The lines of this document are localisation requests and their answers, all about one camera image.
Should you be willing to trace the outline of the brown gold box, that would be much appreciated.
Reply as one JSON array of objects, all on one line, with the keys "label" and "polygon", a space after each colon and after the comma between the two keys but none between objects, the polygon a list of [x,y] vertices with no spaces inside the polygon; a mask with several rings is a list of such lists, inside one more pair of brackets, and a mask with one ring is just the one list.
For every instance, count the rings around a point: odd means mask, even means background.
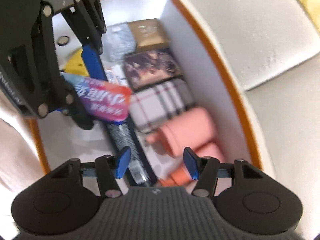
[{"label": "brown gold box", "polygon": [[135,38],[137,53],[169,47],[170,38],[158,19],[133,21],[128,25]]}]

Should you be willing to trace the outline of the pink cylindrical bottle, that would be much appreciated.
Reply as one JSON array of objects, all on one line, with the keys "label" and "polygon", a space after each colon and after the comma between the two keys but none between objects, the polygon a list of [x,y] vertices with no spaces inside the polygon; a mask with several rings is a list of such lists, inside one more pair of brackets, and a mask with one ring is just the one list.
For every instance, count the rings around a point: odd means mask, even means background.
[{"label": "pink cylindrical bottle", "polygon": [[217,130],[209,112],[203,107],[195,107],[166,121],[145,140],[148,144],[159,142],[168,155],[177,158],[185,147],[196,150],[216,136]]}]

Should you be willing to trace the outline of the white paper packet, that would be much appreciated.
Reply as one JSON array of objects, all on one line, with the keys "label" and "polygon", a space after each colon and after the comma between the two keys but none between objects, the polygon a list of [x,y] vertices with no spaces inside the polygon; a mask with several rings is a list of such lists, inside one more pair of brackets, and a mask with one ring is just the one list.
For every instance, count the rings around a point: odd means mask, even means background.
[{"label": "white paper packet", "polygon": [[121,64],[114,64],[112,66],[104,66],[105,74],[108,82],[116,85],[128,87],[126,76],[123,72]]}]

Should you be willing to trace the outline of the orange storage box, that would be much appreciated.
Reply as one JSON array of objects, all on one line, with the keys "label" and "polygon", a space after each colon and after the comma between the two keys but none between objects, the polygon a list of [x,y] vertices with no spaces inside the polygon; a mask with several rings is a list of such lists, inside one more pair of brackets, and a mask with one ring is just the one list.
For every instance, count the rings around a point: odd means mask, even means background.
[{"label": "orange storage box", "polygon": [[245,98],[206,23],[187,0],[100,0],[106,21],[142,20],[159,16],[172,38],[196,100],[211,113],[217,143],[229,159],[244,158],[265,169]]}]

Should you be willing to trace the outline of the red blue tin box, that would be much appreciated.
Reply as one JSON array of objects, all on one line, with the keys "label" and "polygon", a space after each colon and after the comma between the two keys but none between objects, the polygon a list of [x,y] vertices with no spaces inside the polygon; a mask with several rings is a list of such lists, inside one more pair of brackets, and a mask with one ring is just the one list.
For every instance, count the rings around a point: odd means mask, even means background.
[{"label": "red blue tin box", "polygon": [[131,89],[109,83],[62,72],[71,83],[86,111],[97,119],[109,122],[123,122],[129,115]]}]

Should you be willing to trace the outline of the pink bottle orange nozzle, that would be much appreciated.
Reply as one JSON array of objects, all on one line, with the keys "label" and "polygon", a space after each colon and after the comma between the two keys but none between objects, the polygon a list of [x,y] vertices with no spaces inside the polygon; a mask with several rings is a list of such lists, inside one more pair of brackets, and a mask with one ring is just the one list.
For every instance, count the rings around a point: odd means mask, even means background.
[{"label": "pink bottle orange nozzle", "polygon": [[202,160],[204,157],[218,159],[221,163],[225,158],[216,144],[208,143],[197,149],[194,153],[197,157],[193,157],[191,149],[183,152],[183,163],[179,168],[171,172],[165,179],[160,179],[159,183],[163,187],[184,186],[198,180],[207,161]]}]

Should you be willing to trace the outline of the dark picture box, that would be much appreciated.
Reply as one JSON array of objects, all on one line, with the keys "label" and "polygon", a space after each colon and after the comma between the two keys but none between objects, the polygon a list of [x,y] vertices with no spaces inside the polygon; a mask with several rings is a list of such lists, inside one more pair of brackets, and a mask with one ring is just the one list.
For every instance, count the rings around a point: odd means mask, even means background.
[{"label": "dark picture box", "polygon": [[123,72],[134,91],[183,75],[182,68],[170,48],[126,56],[123,61]]}]

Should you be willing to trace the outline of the plaid checkered box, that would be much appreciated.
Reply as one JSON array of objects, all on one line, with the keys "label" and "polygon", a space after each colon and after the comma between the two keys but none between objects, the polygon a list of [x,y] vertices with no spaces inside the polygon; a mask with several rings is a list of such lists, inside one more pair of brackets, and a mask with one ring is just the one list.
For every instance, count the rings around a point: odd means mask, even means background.
[{"label": "plaid checkered box", "polygon": [[195,106],[187,83],[172,79],[132,94],[130,115],[135,129],[146,134]]}]

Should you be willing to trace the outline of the dark blue spray can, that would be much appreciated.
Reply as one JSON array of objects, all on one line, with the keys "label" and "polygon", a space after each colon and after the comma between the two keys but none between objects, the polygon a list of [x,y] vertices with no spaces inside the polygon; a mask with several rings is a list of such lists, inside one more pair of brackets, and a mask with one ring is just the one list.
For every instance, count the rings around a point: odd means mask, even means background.
[{"label": "dark blue spray can", "polygon": [[157,177],[136,136],[131,118],[128,117],[121,124],[104,123],[104,127],[117,153],[125,146],[131,150],[131,160],[125,172],[129,185],[144,187],[155,185]]}]

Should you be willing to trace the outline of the yellow small object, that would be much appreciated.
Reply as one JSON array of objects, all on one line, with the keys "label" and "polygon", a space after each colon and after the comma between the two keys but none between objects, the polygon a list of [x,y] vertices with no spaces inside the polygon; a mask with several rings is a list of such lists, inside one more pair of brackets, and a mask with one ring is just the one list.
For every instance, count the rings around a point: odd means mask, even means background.
[{"label": "yellow small object", "polygon": [[89,73],[82,59],[82,49],[76,50],[65,64],[63,71],[68,74],[74,74],[89,77]]}]

